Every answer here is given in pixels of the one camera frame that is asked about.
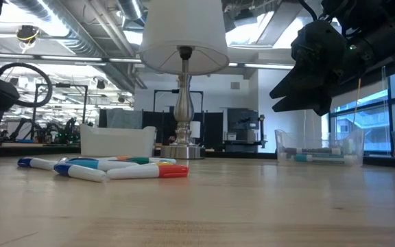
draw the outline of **workbench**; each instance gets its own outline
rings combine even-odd
[[[395,246],[393,168],[208,158],[101,184],[18,158],[0,158],[3,247]]]

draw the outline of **table surface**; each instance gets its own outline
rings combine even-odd
[[[208,158],[102,184],[16,161],[0,158],[3,247],[395,246],[392,168]]]

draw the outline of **lamp base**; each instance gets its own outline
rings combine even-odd
[[[161,148],[161,158],[201,159],[200,146],[165,145]]]

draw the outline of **red marker cap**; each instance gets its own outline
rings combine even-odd
[[[189,168],[182,165],[165,165],[159,167],[160,178],[185,178],[189,175]]]

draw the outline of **silver lamp stem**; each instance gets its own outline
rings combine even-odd
[[[193,145],[190,141],[190,121],[194,117],[193,102],[190,96],[189,61],[182,60],[182,75],[180,75],[179,96],[175,105],[174,116],[178,122],[176,140],[173,145]]]

